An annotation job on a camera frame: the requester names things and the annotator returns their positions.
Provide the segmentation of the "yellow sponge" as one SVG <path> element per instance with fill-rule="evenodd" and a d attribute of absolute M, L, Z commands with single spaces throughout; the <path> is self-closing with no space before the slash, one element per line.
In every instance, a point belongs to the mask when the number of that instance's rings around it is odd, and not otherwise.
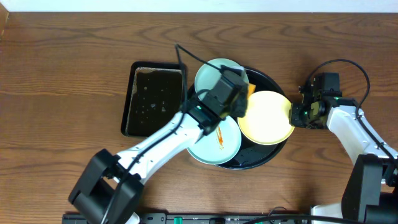
<path fill-rule="evenodd" d="M 248 97 L 250 97 L 256 89 L 256 85 L 249 83 L 248 84 Z"/>

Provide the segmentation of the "yellow plate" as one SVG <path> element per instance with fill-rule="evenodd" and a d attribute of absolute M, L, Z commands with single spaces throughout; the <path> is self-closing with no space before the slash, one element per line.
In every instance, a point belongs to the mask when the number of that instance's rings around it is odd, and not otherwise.
<path fill-rule="evenodd" d="M 241 132 L 252 142 L 273 145 L 285 141 L 294 131 L 289 121 L 292 103 L 274 91 L 258 91 L 248 99 L 246 115 L 238 118 Z"/>

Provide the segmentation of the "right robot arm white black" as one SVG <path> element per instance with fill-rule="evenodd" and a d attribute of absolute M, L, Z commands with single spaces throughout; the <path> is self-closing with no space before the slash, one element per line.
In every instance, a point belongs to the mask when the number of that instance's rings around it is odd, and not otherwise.
<path fill-rule="evenodd" d="M 314 206 L 312 215 L 397 223 L 397 151 L 383 141 L 354 100 L 328 97 L 294 103 L 289 122 L 298 128 L 328 129 L 354 165 L 341 201 Z"/>

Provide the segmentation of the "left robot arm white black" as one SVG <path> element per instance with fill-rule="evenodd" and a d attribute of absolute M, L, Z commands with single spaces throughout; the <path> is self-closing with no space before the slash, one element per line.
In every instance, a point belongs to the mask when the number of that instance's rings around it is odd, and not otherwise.
<path fill-rule="evenodd" d="M 246 112 L 246 83 L 217 84 L 205 94 L 203 100 L 186 100 L 181 111 L 141 143 L 115 155 L 102 149 L 91 158 L 68 196 L 88 223 L 139 223 L 136 208 L 150 177 L 227 116 Z"/>

